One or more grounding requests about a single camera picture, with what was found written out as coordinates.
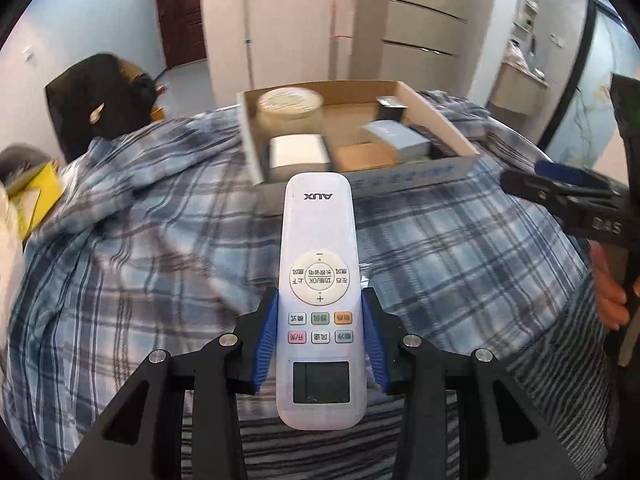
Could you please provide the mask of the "person right hand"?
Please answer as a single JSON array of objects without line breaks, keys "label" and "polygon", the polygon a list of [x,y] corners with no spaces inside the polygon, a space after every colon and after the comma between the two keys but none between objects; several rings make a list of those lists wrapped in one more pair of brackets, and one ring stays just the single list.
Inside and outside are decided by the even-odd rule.
[{"label": "person right hand", "polygon": [[597,242],[590,244],[591,275],[594,281],[594,298],[602,324],[609,330],[619,330],[629,323],[626,308],[627,294],[612,274],[610,259]]}]

